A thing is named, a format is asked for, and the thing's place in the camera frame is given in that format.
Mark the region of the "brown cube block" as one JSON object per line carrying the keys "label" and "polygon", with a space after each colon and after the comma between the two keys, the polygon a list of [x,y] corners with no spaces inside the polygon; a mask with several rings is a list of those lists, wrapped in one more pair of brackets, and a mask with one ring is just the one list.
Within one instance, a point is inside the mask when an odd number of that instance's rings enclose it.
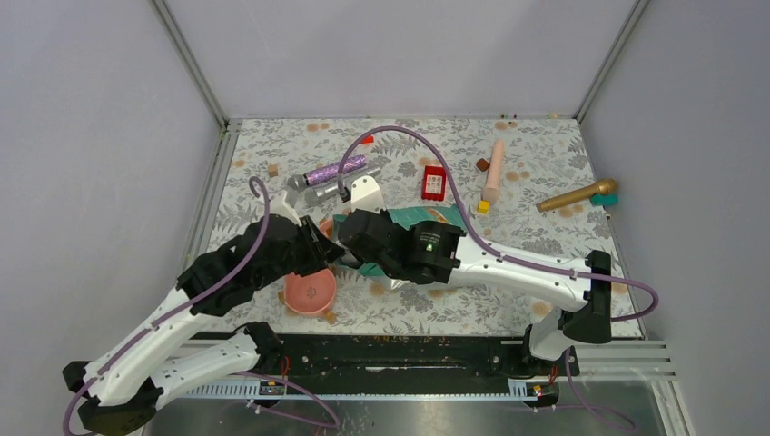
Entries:
{"label": "brown cube block", "polygon": [[489,169],[489,167],[490,167],[490,162],[487,161],[486,159],[478,159],[477,162],[476,162],[476,167],[481,172],[486,172]]}

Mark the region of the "pink pet bowl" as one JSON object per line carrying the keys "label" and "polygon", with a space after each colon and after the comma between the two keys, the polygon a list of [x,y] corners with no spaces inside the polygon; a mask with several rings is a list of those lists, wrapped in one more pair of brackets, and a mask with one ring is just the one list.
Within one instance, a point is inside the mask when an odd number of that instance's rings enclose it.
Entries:
{"label": "pink pet bowl", "polygon": [[304,316],[317,316],[331,309],[337,294],[337,281],[331,269],[284,278],[283,301],[292,311]]}
{"label": "pink pet bowl", "polygon": [[320,221],[319,228],[328,238],[332,237],[334,221],[330,218],[324,218]]}

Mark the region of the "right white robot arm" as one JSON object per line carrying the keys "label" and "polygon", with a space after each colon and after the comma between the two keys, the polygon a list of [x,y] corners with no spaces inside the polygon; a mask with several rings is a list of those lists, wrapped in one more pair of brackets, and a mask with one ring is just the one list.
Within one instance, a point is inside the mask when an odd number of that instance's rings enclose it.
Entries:
{"label": "right white robot arm", "polygon": [[340,243],[362,263],[392,280],[450,287],[488,285],[550,302],[552,310],[528,327],[520,353],[526,370],[542,374],[577,344],[612,339],[608,253],[549,258],[484,239],[449,223],[422,221],[405,228],[386,213],[356,210],[338,227]]}

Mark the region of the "teal toy block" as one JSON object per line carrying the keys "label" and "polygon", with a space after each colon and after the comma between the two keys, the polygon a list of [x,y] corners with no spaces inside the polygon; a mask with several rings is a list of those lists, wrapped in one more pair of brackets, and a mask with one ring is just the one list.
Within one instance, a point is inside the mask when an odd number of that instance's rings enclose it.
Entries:
{"label": "teal toy block", "polygon": [[618,203],[618,197],[615,193],[602,194],[597,193],[590,197],[590,203],[596,207],[608,207]]}

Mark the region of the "far pink pet bowl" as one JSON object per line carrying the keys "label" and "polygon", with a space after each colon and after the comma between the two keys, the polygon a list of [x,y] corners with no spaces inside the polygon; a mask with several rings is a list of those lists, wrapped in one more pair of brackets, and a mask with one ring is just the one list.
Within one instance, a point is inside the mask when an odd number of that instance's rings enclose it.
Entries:
{"label": "far pink pet bowl", "polygon": [[332,237],[334,221],[330,218],[324,218],[320,221],[319,228],[328,238]]}

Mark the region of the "black mounting base plate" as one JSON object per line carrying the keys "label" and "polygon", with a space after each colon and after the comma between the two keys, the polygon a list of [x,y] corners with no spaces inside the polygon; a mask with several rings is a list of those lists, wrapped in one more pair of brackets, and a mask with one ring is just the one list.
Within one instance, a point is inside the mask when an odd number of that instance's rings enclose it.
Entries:
{"label": "black mounting base plate", "polygon": [[483,336],[282,334],[252,374],[280,376],[316,395],[502,394],[510,381],[578,375],[577,355],[527,357],[522,339]]}

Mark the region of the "green pet food bag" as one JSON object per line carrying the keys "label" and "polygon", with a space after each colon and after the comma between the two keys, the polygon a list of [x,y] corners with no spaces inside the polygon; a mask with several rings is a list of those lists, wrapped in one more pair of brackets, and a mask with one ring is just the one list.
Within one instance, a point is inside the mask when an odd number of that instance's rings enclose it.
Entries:
{"label": "green pet food bag", "polygon": [[[350,268],[338,260],[338,267],[389,291],[448,289],[461,283],[457,278],[461,266],[457,251],[467,231],[459,222],[457,207],[416,206],[384,212],[380,266],[365,263],[361,268]],[[347,216],[335,218],[336,243],[339,225]]]}

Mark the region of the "silver toy microphone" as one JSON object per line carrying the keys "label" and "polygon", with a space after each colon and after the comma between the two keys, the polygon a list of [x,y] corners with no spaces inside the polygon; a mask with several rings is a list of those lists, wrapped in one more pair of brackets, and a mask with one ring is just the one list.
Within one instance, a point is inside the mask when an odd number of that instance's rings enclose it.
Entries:
{"label": "silver toy microphone", "polygon": [[[358,178],[361,178],[363,176],[376,176],[381,173],[381,167],[380,166],[372,166],[368,168],[361,168],[359,170],[356,170],[351,173],[346,173],[343,176],[343,182],[344,186],[349,188],[351,183]],[[338,187],[336,182],[329,182],[324,185],[318,185],[314,187],[309,187],[305,191],[305,203],[308,206],[317,206],[321,203],[324,203],[331,198],[338,196]]]}

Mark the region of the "floral table mat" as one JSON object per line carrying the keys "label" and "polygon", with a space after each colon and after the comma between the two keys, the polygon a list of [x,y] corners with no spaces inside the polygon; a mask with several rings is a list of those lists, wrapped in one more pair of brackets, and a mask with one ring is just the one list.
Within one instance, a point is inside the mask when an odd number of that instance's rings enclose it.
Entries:
{"label": "floral table mat", "polygon": [[[337,163],[353,141],[375,129],[373,144],[356,149],[381,167],[377,182],[389,207],[421,205],[426,165],[447,162],[474,229],[507,246],[552,256],[582,257],[593,250],[612,253],[615,244],[607,213],[588,202],[540,213],[536,204],[593,183],[586,147],[571,119],[253,119],[240,128],[212,227],[217,248],[262,215],[247,181],[256,175],[271,193],[298,173]],[[505,156],[500,195],[489,212],[477,206],[489,161],[502,139]],[[268,166],[279,175],[270,177]],[[331,311],[337,322],[304,317],[281,299],[276,282],[252,301],[231,310],[213,325],[229,332],[251,321],[265,321],[276,332],[361,334],[452,334],[513,336],[548,314],[549,302],[499,287],[389,291],[355,272],[336,272],[338,293]]]}

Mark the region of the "near pink pet bowl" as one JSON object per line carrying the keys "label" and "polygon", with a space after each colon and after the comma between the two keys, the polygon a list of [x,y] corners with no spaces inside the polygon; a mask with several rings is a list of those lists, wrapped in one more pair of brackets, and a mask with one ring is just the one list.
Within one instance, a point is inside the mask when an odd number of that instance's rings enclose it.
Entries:
{"label": "near pink pet bowl", "polygon": [[337,281],[331,269],[284,278],[283,301],[292,311],[304,316],[317,316],[331,309],[337,294]]}

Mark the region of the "purple glitter toy microphone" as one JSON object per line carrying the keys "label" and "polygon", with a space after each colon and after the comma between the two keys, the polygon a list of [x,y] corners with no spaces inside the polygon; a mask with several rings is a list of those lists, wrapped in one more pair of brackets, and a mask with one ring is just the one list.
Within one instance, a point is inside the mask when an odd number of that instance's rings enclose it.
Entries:
{"label": "purple glitter toy microphone", "polygon": [[[352,173],[359,169],[364,168],[367,165],[367,158],[362,155],[353,155],[349,157],[342,166],[342,173]],[[301,192],[308,187],[313,187],[327,183],[334,179],[339,170],[339,163],[332,163],[321,168],[309,171],[307,173],[295,174],[287,180],[287,186],[292,190]]]}

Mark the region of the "red window brick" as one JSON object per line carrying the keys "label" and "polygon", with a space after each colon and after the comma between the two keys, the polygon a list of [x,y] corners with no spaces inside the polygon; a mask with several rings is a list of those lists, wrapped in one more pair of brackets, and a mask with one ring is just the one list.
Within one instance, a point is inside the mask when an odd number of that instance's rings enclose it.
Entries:
{"label": "red window brick", "polygon": [[426,165],[423,171],[420,198],[441,202],[446,196],[447,174],[443,166]]}

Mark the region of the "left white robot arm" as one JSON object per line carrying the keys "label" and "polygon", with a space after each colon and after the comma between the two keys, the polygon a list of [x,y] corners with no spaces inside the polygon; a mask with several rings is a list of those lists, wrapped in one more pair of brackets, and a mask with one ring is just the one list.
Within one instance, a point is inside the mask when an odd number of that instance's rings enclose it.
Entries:
{"label": "left white robot arm", "polygon": [[171,354],[259,290],[286,275],[308,276],[339,260],[344,249],[311,221],[271,213],[243,234],[200,255],[159,307],[103,357],[63,369],[75,397],[63,430],[78,414],[89,435],[128,435],[179,395],[225,375],[269,373],[286,362],[267,322],[248,322],[211,349],[173,360]]}

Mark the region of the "gold toy microphone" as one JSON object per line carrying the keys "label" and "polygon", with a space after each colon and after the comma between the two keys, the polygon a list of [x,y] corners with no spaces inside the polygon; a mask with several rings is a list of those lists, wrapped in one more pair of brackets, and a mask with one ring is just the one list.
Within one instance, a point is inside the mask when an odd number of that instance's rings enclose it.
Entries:
{"label": "gold toy microphone", "polygon": [[563,193],[536,204],[539,212],[547,212],[591,198],[593,195],[608,195],[617,190],[617,181],[612,178],[600,179],[588,186]]}

